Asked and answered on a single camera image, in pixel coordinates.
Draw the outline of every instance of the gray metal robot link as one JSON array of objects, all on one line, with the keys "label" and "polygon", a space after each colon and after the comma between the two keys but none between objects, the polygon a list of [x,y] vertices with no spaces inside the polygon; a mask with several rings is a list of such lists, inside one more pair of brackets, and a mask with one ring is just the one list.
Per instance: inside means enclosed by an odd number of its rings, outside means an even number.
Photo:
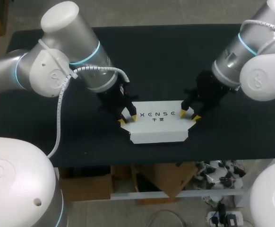
[{"label": "gray metal robot link", "polygon": [[228,91],[240,87],[252,99],[275,99],[275,0],[268,0],[242,23],[232,43],[211,70],[197,76],[196,84],[196,88],[187,90],[188,97],[181,105],[184,115],[193,102],[203,103],[192,116],[195,120],[215,108]]},{"label": "gray metal robot link", "polygon": [[71,69],[89,66],[92,70],[77,74],[97,94],[104,109],[123,122],[121,111],[126,107],[135,120],[136,109],[125,88],[128,78],[99,68],[111,68],[111,60],[75,3],[66,1],[49,9],[41,27],[44,36],[31,51],[16,50],[0,58],[0,93],[27,89],[55,97],[67,75],[75,75]]}]

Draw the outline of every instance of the concrete floor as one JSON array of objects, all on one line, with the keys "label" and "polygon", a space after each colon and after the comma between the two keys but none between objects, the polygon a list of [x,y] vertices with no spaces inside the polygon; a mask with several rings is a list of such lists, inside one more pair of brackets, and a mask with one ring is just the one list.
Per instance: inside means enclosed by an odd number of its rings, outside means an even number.
[{"label": "concrete floor", "polygon": [[[73,0],[91,26],[134,26],[197,23],[241,23],[265,0]],[[0,37],[4,54],[14,31],[40,28],[42,14],[60,0],[15,0],[9,7],[7,33]],[[188,227],[205,227],[209,207],[200,198],[154,206],[134,201],[78,202],[69,206],[69,227],[143,227],[151,214],[168,209],[179,213]],[[241,210],[250,220],[249,209]],[[174,216],[161,215],[152,226],[180,226]]]}]

